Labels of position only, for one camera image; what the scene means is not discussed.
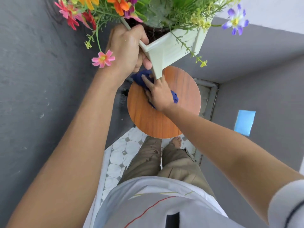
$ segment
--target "hand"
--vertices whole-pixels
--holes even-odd
[[[152,68],[151,62],[139,48],[139,40],[145,45],[149,43],[142,25],[127,30],[123,24],[119,24],[110,33],[106,51],[110,49],[113,52],[115,61],[108,68],[114,70],[115,78],[120,84],[131,72],[138,72],[142,64],[146,69]]]
[[[151,91],[149,92],[147,90],[146,95],[148,96],[149,101],[155,106],[158,111],[163,112],[172,103],[174,103],[171,90],[164,76],[155,80],[154,84],[150,82],[146,76],[142,75],[141,77]]]

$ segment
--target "leg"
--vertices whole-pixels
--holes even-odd
[[[161,139],[147,136],[118,184],[135,177],[157,176],[161,170]]]
[[[177,179],[203,189],[215,198],[200,167],[179,147],[181,138],[176,137],[163,149],[163,169],[158,176]]]

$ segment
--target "forearm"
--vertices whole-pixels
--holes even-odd
[[[97,191],[117,90],[109,75],[106,71],[96,74],[73,121],[8,227],[82,227]]]
[[[182,133],[230,180],[260,217],[268,222],[273,195],[304,177],[246,137],[200,118],[176,104],[165,110]]]

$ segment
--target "wooden tabletop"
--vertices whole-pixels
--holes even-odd
[[[178,105],[198,115],[201,95],[193,78],[180,68],[169,66],[163,70],[169,88],[177,93]],[[145,134],[155,138],[172,138],[182,134],[177,126],[154,109],[142,87],[132,83],[128,93],[128,111],[134,124]]]

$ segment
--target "red line on shirt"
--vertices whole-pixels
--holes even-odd
[[[156,204],[160,203],[160,202],[163,201],[163,200],[166,200],[166,199],[169,199],[169,198],[174,198],[174,197],[176,197],[176,196],[171,196],[171,197],[167,197],[167,198],[164,198],[164,199],[162,199],[162,200],[159,200],[159,201],[156,202],[154,205],[150,206],[148,209],[154,207]],[[136,219],[139,219],[142,215],[144,215],[144,214],[148,211],[148,209],[146,209],[146,210],[145,210],[141,215],[139,215],[137,218],[134,218],[134,219],[133,219],[131,222],[129,222],[124,228],[127,228],[132,222],[134,222]]]

